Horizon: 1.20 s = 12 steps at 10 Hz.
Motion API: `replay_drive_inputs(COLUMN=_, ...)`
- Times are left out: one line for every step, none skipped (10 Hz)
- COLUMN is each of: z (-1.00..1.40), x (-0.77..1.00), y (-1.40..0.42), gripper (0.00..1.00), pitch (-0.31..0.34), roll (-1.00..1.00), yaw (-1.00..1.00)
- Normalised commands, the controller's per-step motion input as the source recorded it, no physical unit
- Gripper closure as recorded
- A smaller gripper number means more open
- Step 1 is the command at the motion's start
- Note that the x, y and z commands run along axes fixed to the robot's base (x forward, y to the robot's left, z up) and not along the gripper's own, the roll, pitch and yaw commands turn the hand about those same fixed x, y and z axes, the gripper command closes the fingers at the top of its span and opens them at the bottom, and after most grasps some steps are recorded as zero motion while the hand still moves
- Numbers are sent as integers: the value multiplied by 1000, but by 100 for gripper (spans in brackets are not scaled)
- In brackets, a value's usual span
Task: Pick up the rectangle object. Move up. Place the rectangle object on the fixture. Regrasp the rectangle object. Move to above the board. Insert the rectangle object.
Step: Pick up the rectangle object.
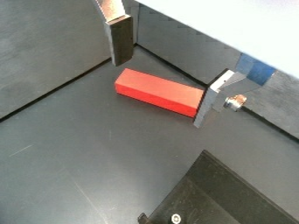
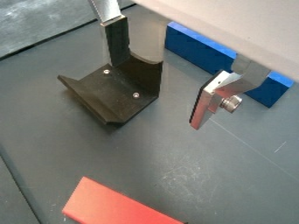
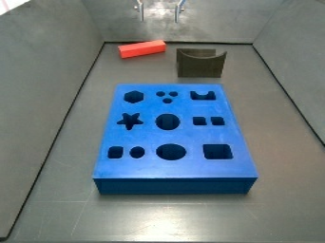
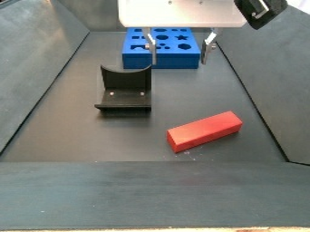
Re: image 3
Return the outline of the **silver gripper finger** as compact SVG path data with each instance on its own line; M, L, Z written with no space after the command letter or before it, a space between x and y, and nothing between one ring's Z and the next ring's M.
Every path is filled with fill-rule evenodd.
M180 2L176 5L176 23L180 22L180 17L181 17L181 13L185 10L184 6L188 0L180 0Z

